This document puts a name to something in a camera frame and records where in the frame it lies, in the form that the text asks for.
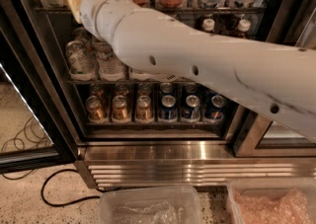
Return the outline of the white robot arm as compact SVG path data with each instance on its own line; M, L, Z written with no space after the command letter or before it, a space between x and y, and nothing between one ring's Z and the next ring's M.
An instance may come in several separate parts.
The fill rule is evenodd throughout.
M64 0L127 66L175 74L316 141L316 51L197 31L132 0Z

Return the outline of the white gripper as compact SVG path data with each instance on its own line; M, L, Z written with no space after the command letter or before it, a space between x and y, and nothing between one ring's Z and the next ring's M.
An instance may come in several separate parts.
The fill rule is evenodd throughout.
M64 0L75 21L99 40L111 42L120 20L138 8L132 0Z

